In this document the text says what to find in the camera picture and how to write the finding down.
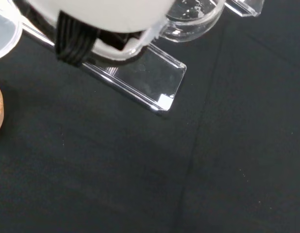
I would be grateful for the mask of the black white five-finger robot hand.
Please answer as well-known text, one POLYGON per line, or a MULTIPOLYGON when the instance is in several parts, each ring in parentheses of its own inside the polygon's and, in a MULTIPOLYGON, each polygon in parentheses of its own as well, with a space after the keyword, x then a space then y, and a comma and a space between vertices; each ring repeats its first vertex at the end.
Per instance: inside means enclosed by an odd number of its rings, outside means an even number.
POLYGON ((78 67, 89 57, 125 63, 159 37, 172 0, 16 0, 54 43, 56 58, 78 67))

